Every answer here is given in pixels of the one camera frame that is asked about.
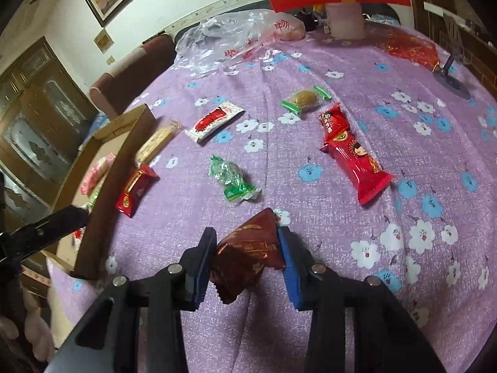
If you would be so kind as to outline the sweet green white candy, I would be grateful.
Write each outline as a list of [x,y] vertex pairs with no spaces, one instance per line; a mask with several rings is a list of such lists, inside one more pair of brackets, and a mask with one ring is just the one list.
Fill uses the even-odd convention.
[[87,202],[87,209],[89,212],[91,212],[96,204],[96,201],[98,199],[98,195],[100,192],[100,188],[95,188],[92,192],[92,194],[89,196],[89,201]]

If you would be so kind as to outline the pink snack packet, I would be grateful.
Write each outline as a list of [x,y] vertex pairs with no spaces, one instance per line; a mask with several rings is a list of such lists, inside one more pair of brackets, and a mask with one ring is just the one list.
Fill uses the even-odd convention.
[[116,156],[110,152],[107,156],[100,158],[92,165],[88,172],[83,177],[83,182],[80,186],[82,195],[90,196],[99,181],[109,172]]

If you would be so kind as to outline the red brown foil snack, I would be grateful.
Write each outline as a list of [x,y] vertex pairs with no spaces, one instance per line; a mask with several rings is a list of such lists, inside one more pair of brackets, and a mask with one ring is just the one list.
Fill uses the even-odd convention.
[[116,202],[116,209],[132,218],[140,204],[141,198],[149,185],[158,179],[156,172],[147,164],[137,168],[126,182]]

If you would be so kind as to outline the dark brown foil snack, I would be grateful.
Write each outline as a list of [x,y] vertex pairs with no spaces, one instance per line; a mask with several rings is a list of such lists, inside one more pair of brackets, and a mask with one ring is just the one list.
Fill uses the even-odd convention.
[[220,300],[231,304],[244,290],[258,283],[265,268],[284,267],[276,215],[271,208],[266,208],[218,244],[211,260],[211,282]]

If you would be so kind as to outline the red cartoon face snack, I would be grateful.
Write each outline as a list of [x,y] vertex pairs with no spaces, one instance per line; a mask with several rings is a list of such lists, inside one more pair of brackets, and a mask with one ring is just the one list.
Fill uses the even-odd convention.
[[375,199],[393,180],[349,130],[326,131],[322,152],[328,153],[357,190],[360,205]]

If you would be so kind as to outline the yellow biscuit clear pack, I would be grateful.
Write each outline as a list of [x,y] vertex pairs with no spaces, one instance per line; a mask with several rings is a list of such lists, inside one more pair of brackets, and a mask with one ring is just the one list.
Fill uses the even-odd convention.
[[136,166],[149,164],[181,130],[182,126],[176,120],[170,120],[165,126],[159,127],[137,151]]

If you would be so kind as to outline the green clear candy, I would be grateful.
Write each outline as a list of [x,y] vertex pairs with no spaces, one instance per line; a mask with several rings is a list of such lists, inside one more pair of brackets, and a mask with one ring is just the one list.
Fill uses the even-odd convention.
[[237,164],[218,156],[210,159],[209,175],[221,184],[223,195],[231,204],[256,200],[261,191],[245,180],[244,172]]

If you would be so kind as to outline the small red candy packet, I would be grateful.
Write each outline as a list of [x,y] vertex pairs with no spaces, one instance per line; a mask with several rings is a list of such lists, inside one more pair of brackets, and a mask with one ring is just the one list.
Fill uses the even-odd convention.
[[341,111],[340,103],[323,112],[319,116],[319,121],[324,129],[324,143],[329,143],[341,133],[349,130],[349,122]]

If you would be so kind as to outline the white red snack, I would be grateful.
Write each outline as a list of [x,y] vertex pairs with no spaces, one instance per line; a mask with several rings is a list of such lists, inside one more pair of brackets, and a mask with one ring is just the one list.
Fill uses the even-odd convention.
[[195,143],[205,140],[214,131],[224,126],[236,116],[241,115],[244,109],[231,102],[219,104],[215,109],[198,120],[185,134]]

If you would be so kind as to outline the green ended pastry pack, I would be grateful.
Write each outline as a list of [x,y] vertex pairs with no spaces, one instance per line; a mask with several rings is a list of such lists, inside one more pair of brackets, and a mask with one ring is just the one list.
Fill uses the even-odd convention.
[[329,91],[313,85],[311,88],[300,89],[289,97],[282,99],[280,105],[292,114],[300,116],[322,104],[331,102],[332,99],[333,95]]

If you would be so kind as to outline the wooden glass cabinet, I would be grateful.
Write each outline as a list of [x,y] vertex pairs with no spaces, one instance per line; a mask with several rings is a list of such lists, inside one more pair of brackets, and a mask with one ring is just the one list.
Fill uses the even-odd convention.
[[98,110],[45,38],[1,74],[1,172],[7,230],[44,217]]

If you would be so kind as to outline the purple floral tablecloth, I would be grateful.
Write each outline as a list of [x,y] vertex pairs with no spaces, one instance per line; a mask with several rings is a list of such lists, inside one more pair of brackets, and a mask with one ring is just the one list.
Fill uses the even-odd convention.
[[[151,276],[205,227],[224,237],[269,207],[339,274],[381,276],[446,370],[465,371],[496,323],[496,102],[466,67],[452,73],[469,100],[370,40],[320,32],[207,77],[168,69],[133,105],[184,128],[227,101],[244,112],[203,145],[176,136],[153,160],[158,180],[132,218],[118,217],[100,271]],[[369,206],[320,151],[317,112],[300,118],[280,105],[313,85],[340,102],[358,141],[394,177]],[[209,175],[212,156],[237,164],[258,198],[229,203]]]

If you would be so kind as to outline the small black stand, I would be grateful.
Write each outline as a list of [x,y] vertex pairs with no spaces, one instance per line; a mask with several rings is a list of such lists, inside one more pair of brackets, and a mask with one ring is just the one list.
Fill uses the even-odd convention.
[[458,54],[452,51],[446,63],[442,67],[437,67],[437,69],[433,71],[433,75],[438,83],[454,95],[457,95],[461,99],[469,100],[471,95],[467,87],[461,81],[449,74],[450,67],[456,58],[458,58]]

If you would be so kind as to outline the red foil bag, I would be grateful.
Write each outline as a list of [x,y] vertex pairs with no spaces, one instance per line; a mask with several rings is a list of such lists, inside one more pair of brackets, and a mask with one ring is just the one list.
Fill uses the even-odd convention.
[[409,60],[429,71],[434,71],[440,64],[433,41],[402,30],[394,30],[387,36],[381,37],[376,46],[392,57]]

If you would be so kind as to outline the white cylindrical container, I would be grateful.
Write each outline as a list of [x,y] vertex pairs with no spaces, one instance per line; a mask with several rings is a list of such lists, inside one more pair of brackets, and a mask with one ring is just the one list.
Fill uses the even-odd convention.
[[324,5],[330,35],[335,39],[365,38],[365,24],[359,2],[336,2]]

